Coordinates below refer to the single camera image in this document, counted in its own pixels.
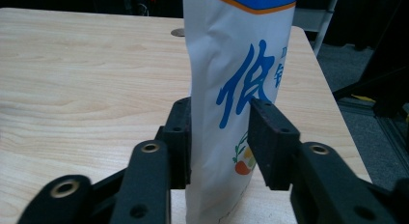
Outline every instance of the orange stripe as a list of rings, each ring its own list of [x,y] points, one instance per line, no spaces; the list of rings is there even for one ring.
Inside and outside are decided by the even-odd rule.
[[[247,8],[246,6],[238,3],[235,0],[221,0],[221,1],[223,1],[225,3],[228,3],[228,4],[232,5],[232,6],[235,6],[238,9],[243,10],[243,11],[245,11],[247,13],[250,13],[250,14],[272,14],[272,13],[282,11],[282,10],[286,10],[286,9],[289,9],[289,8],[292,8],[292,7],[295,6],[295,2],[293,2],[291,4],[283,5],[283,6],[280,6],[280,7],[277,7],[277,8],[264,9],[264,10],[254,10],[254,9]]]

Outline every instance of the wooden tabletop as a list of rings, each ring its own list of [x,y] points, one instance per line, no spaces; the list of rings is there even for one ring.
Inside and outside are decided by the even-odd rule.
[[[174,101],[188,96],[190,67],[176,18],[0,10],[0,223],[15,223],[48,182],[81,174],[98,182],[126,167],[154,137]],[[291,29],[276,102],[301,140],[335,148],[369,180],[313,51]],[[173,191],[183,223],[184,191]],[[294,223],[289,192],[259,170],[233,223]]]

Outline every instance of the blue top of package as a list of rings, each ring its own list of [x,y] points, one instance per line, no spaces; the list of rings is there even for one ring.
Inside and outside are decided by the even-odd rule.
[[[296,0],[222,0],[251,14],[270,14],[295,6]]]

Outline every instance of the white plastic bag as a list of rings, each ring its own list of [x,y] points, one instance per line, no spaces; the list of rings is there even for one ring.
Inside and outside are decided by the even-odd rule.
[[[274,102],[295,0],[183,0],[192,68],[187,223],[225,223],[256,165],[249,101]]]

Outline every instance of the gray carpet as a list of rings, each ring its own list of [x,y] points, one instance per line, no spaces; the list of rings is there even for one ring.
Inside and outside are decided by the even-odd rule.
[[[351,44],[322,45],[317,59],[331,90],[358,82],[372,52],[369,48],[355,50]],[[409,178],[409,154],[403,146],[407,138],[404,119],[374,117],[373,102],[369,101],[343,98],[338,104],[372,182],[391,190],[397,180]]]

